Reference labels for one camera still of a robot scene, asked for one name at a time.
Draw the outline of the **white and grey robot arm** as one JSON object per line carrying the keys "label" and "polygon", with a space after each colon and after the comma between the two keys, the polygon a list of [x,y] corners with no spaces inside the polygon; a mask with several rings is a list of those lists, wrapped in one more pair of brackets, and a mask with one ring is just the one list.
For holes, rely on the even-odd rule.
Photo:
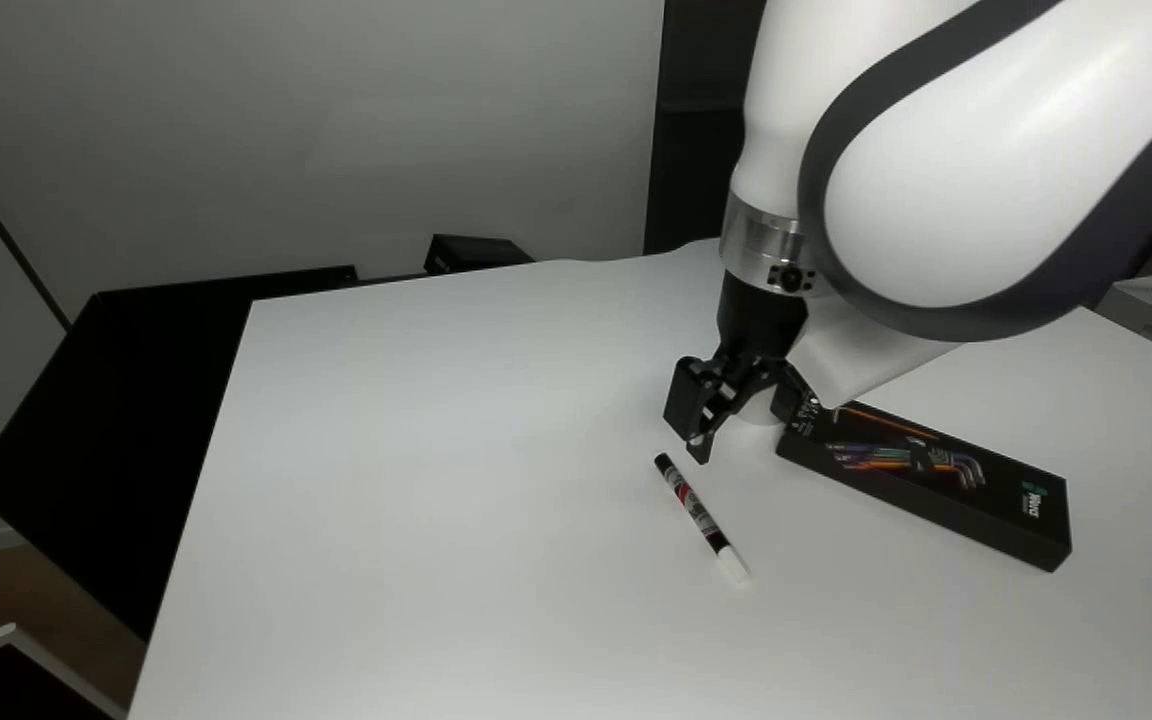
{"label": "white and grey robot arm", "polygon": [[769,0],[721,226],[721,346],[668,426],[840,406],[1058,318],[1152,238],[1152,0]]}

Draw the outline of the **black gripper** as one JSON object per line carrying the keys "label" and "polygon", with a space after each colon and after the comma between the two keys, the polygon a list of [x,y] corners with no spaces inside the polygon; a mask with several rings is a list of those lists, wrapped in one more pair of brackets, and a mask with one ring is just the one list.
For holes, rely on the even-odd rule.
{"label": "black gripper", "polygon": [[663,425],[685,439],[694,464],[712,457],[721,425],[772,383],[772,417],[791,434],[811,434],[822,425],[829,406],[806,379],[787,366],[787,346],[803,318],[806,305],[798,295],[776,295],[724,277],[716,313],[721,346],[712,358],[685,357],[672,366],[663,401]]}

